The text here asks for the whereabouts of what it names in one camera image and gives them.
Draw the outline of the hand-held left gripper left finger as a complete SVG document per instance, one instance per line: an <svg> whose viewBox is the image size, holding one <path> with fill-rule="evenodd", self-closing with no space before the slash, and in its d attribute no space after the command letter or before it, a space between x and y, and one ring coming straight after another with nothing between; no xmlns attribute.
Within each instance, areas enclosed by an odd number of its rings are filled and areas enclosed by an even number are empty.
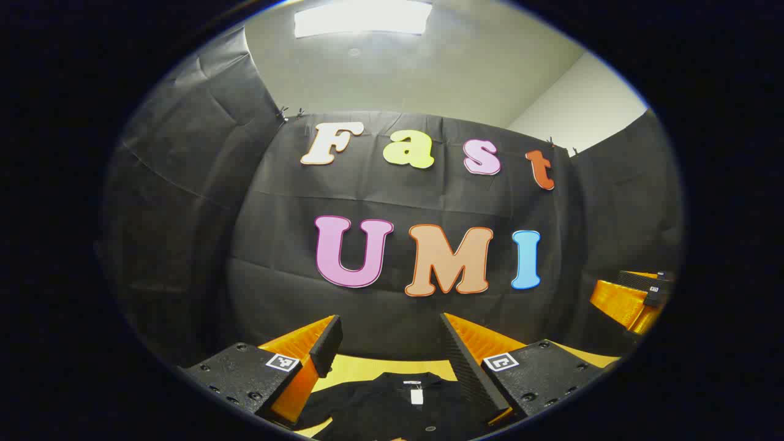
<svg viewBox="0 0 784 441"><path fill-rule="evenodd" d="M238 407L291 429L341 346L341 318L329 315L264 344L236 342L179 370Z"/></svg>

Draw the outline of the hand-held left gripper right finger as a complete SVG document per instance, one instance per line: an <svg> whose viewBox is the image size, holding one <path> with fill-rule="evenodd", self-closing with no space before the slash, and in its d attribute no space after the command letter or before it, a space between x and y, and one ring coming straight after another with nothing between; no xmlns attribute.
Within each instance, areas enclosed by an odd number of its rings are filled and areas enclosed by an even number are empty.
<svg viewBox="0 0 784 441"><path fill-rule="evenodd" d="M610 372L548 339L531 344L440 314L445 353L462 396L490 427L531 418Z"/></svg>

